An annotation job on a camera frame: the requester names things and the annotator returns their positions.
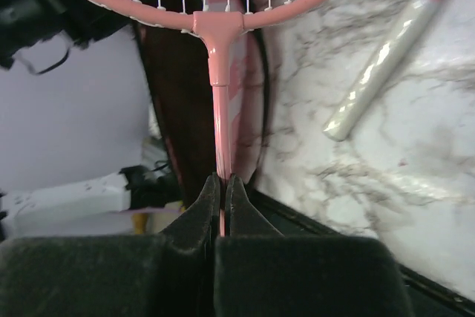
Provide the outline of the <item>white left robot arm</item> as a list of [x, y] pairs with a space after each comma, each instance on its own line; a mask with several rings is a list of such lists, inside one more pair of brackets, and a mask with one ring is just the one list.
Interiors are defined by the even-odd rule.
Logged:
[[91, 216], [177, 211], [183, 196], [124, 16], [87, 0], [1, 0], [1, 191], [6, 238], [60, 234]]

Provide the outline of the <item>pink racket bag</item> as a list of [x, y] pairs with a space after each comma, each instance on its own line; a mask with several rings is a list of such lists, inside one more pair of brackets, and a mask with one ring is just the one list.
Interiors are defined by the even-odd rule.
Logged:
[[[157, 0], [142, 0], [157, 5]], [[163, 0], [170, 10], [180, 10], [181, 0]], [[202, 0], [186, 0], [188, 11], [199, 10]], [[137, 47], [145, 70], [151, 105], [164, 137], [171, 167], [185, 206], [195, 202], [206, 178], [216, 171], [212, 88], [205, 45], [197, 38], [159, 27], [134, 25]], [[263, 31], [252, 33], [262, 66], [263, 124], [269, 114], [270, 72]]]

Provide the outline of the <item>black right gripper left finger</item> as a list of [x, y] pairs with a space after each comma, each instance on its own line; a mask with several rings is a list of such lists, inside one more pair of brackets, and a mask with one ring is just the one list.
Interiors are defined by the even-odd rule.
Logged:
[[1, 245], [3, 316], [212, 316], [220, 181], [149, 235], [20, 238]]

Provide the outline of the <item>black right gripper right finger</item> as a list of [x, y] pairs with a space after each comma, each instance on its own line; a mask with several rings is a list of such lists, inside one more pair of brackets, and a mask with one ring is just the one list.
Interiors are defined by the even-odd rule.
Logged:
[[217, 316], [412, 316], [387, 247], [346, 235], [283, 235], [232, 175], [214, 248]]

